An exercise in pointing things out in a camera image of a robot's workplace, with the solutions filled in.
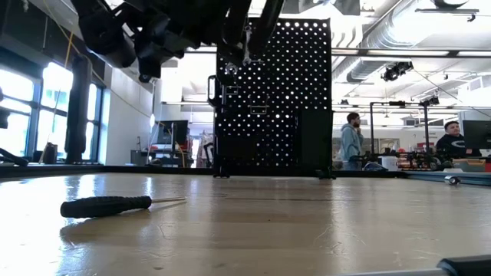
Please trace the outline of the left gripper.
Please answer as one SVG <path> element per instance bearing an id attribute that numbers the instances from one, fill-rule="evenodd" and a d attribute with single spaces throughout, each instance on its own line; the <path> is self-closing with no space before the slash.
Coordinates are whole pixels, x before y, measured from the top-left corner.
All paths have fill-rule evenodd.
<path id="1" fill-rule="evenodd" d="M 187 48 L 197 49 L 201 44 L 222 42 L 224 21 L 225 53 L 230 58 L 242 58 L 246 49 L 246 19 L 251 2 L 148 1 L 143 25 L 133 40 L 139 81 L 159 78 L 162 63 L 171 58 L 182 58 Z M 248 42 L 252 55 L 259 56 L 265 50 L 284 3 L 285 0 L 266 1 Z"/>

